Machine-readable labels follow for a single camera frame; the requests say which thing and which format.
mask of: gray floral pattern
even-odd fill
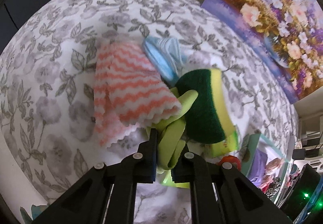
[[[120,162],[147,139],[137,130],[108,149],[93,134],[96,51],[122,37],[176,37],[185,70],[219,68],[242,156],[264,133],[283,154],[297,114],[265,64],[195,0],[52,0],[20,28],[0,57],[1,130],[33,186],[52,203],[90,167]],[[194,152],[200,145],[189,143]],[[190,223],[187,189],[140,185],[135,223]]]

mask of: flower painting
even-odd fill
[[[205,0],[266,63],[291,103],[323,85],[323,11],[316,0]]]

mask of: green and yellow sponge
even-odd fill
[[[176,83],[179,95],[196,90],[198,97],[185,114],[187,136],[197,142],[213,144],[234,133],[227,113],[221,71],[199,69],[184,74]]]

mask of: red object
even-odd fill
[[[265,187],[262,189],[262,191],[263,191],[264,193],[266,193],[266,191],[268,190],[269,185],[270,185],[270,184],[268,184],[267,186],[265,186]]]
[[[231,163],[231,164],[233,164],[234,166],[236,166],[236,168],[239,170],[239,171],[241,171],[241,162],[240,162],[240,160],[237,158],[237,157],[235,157],[235,156],[231,156],[231,155],[229,155],[229,156],[224,156],[222,159],[221,159],[221,161],[217,164],[217,165],[222,165],[224,162],[229,162],[229,163]]]

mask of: striped cloth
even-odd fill
[[[94,86],[95,131],[110,146],[140,126],[178,114],[181,104],[134,42],[98,51]]]

